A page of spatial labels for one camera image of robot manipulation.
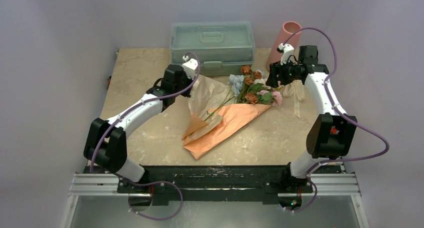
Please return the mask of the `beige ribbon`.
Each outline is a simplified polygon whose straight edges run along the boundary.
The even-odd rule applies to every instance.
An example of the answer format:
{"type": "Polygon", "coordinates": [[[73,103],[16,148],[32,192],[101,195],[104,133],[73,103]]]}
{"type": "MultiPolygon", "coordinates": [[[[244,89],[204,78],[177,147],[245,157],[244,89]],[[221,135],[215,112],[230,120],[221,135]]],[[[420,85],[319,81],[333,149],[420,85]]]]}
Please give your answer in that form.
{"type": "Polygon", "coordinates": [[[284,98],[293,98],[293,113],[299,119],[301,118],[300,103],[305,100],[304,85],[300,80],[293,81],[283,87],[282,96],[284,98]]]}

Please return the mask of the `artificial flower bouquet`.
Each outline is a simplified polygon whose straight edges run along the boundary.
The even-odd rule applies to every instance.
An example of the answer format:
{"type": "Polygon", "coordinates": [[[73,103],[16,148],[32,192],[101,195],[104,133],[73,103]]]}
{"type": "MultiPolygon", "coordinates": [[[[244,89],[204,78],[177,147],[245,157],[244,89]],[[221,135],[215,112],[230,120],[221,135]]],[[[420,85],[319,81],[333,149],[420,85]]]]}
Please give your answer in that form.
{"type": "Polygon", "coordinates": [[[230,90],[224,99],[218,103],[218,107],[207,112],[205,121],[213,117],[219,109],[230,103],[234,104],[263,104],[280,106],[283,96],[279,91],[267,86],[265,74],[260,70],[253,71],[249,65],[241,67],[241,75],[229,75],[228,84],[230,90]]]}

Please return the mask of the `orange wrapping paper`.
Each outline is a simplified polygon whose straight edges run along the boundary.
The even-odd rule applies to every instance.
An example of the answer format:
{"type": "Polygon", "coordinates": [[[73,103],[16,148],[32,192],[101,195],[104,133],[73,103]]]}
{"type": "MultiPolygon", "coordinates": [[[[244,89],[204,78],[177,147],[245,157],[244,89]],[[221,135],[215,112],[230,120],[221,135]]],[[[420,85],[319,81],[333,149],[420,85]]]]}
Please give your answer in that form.
{"type": "Polygon", "coordinates": [[[236,103],[230,86],[205,76],[195,82],[190,94],[190,122],[182,144],[197,160],[271,108],[236,103]]]}

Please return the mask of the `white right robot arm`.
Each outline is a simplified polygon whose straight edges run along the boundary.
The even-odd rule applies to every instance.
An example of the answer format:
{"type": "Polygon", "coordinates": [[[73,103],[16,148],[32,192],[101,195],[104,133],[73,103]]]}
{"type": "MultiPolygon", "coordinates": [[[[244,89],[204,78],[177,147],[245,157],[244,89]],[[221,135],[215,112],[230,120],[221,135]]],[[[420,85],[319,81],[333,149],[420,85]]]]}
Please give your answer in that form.
{"type": "Polygon", "coordinates": [[[346,111],[332,89],[327,66],[319,63],[316,46],[301,46],[297,58],[294,47],[288,43],[281,43],[276,50],[281,58],[270,64],[266,85],[276,88],[301,81],[317,110],[317,119],[306,137],[306,151],[290,163],[290,173],[280,179],[282,188],[292,192],[300,186],[300,179],[307,178],[319,166],[347,155],[356,130],[353,122],[357,119],[343,118],[346,111]]]}

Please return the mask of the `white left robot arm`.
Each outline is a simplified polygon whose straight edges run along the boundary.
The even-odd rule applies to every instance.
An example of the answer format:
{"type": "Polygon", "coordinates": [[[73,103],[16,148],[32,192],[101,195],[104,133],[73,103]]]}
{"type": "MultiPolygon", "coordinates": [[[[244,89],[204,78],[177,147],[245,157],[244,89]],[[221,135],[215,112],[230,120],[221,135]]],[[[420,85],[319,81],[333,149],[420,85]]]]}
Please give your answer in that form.
{"type": "Polygon", "coordinates": [[[130,180],[129,185],[136,192],[146,191],[148,172],[128,157],[127,139],[143,123],[172,105],[177,96],[189,97],[199,74],[199,63],[193,58],[182,65],[171,64],[137,103],[108,119],[94,119],[83,151],[90,160],[90,171],[97,164],[130,180]]]}

